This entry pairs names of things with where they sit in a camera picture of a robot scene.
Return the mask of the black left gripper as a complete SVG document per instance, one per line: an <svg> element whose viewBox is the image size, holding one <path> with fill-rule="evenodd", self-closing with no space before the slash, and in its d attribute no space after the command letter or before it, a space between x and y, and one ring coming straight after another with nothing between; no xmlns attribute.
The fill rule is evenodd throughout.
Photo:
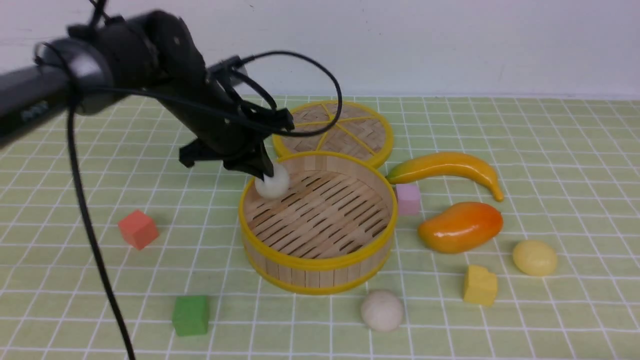
<svg viewBox="0 0 640 360"><path fill-rule="evenodd" d="M172 79L161 84L158 92L171 98L160 103L195 135L194 141L179 149L179 162L184 167L221 161L226 170L249 174L261 181L274 177L265 137L231 120L230 116L239 114L238 108L215 82L202 79L188 84Z"/></svg>

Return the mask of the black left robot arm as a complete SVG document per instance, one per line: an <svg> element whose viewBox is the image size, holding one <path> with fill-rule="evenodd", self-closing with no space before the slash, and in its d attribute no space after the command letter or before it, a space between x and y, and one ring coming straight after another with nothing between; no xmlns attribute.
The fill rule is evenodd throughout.
<svg viewBox="0 0 640 360"><path fill-rule="evenodd" d="M34 64L1 75L0 141L5 147L62 111L93 116L127 96L158 100L195 139L179 150L185 167L221 161L226 170L274 177L265 139L288 113L234 55L206 65L182 18L153 10L125 19L99 7L89 23L34 49Z"/></svg>

